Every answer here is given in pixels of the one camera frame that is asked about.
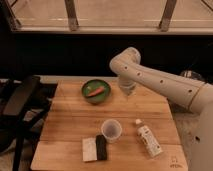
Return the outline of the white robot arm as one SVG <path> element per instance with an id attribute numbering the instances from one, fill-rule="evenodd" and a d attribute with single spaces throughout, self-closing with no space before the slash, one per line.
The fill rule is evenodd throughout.
<path id="1" fill-rule="evenodd" d="M 130 95 L 137 83 L 200 115 L 188 171 L 213 171 L 213 85 L 140 64 L 140 52 L 128 47 L 113 57 L 110 69 L 119 88 Z"/>

